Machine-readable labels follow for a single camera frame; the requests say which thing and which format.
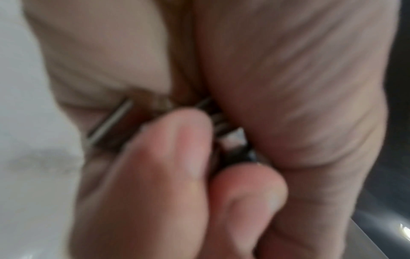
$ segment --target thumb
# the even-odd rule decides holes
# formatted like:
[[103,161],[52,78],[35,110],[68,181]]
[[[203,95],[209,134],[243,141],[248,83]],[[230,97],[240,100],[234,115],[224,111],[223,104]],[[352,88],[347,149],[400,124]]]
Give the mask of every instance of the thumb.
[[208,222],[211,139],[211,122],[198,111],[148,126],[78,202],[73,257],[195,258]]

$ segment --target palm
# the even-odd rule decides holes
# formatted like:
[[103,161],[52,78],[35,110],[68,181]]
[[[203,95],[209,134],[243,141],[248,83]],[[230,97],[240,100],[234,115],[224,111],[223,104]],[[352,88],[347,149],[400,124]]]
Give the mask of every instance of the palm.
[[[339,2],[58,0],[53,7],[26,0],[26,6],[29,17],[67,35],[55,41],[54,31],[35,27],[49,35],[44,53],[56,98],[84,129],[84,108],[110,108],[127,88],[193,103],[206,82],[290,188],[287,206],[260,242],[261,258],[302,259],[340,255],[339,233],[384,134],[381,83],[397,3]],[[61,4],[66,8],[56,8]]]

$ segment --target skin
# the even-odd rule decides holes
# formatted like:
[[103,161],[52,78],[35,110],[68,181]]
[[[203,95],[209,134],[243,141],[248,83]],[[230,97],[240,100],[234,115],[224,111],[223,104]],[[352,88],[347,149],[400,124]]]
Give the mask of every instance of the skin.
[[82,133],[130,89],[187,105],[209,92],[289,188],[259,258],[341,257],[383,142],[398,0],[23,2],[57,103]]

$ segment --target hand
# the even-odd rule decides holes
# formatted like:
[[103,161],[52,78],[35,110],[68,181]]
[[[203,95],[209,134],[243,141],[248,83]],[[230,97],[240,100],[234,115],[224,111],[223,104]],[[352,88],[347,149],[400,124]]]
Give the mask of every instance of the hand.
[[212,124],[195,110],[148,126],[118,157],[95,151],[83,170],[70,251],[75,259],[248,259],[286,185],[242,164],[210,182]]
[[349,217],[383,142],[382,83],[398,2],[25,5],[56,99],[83,132],[130,88],[189,104],[206,93],[206,82],[289,186],[260,258],[328,259],[343,252]]

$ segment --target white surface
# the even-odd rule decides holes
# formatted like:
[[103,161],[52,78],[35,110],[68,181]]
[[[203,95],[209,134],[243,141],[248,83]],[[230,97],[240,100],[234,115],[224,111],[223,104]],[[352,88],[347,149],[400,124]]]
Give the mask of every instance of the white surface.
[[0,258],[59,259],[81,166],[17,0],[0,0]]

